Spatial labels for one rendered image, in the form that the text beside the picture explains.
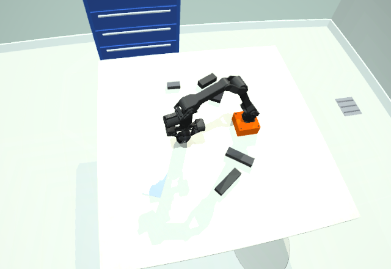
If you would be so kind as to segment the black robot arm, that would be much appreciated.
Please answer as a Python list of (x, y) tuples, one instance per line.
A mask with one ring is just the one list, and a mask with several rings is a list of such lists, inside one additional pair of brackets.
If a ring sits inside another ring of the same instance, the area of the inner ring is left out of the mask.
[(239, 75), (230, 75), (228, 77), (221, 78), (218, 82), (212, 84), (197, 94), (189, 94), (182, 97), (174, 106), (175, 112), (163, 116), (163, 121), (166, 128), (179, 125), (180, 122), (185, 124), (190, 123), (192, 121), (193, 114), (198, 112), (197, 110), (200, 108), (201, 104), (224, 91), (230, 91), (240, 96), (242, 100), (240, 106), (244, 111), (242, 113), (244, 123), (255, 122), (255, 118), (260, 113), (249, 99), (247, 94), (248, 86)]

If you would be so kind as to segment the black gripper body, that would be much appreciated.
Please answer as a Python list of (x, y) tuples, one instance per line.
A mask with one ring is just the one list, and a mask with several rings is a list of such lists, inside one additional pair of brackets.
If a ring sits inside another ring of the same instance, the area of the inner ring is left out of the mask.
[(169, 137), (169, 136), (174, 136), (177, 131), (190, 131), (192, 130), (192, 128), (195, 128), (195, 130), (197, 131), (205, 131), (205, 123), (203, 121), (203, 119), (195, 119), (194, 122), (190, 122), (190, 123), (182, 123), (180, 122), (180, 126), (173, 126), (173, 127), (170, 127), (170, 128), (166, 128), (165, 126), (165, 129), (166, 129), (166, 135)]

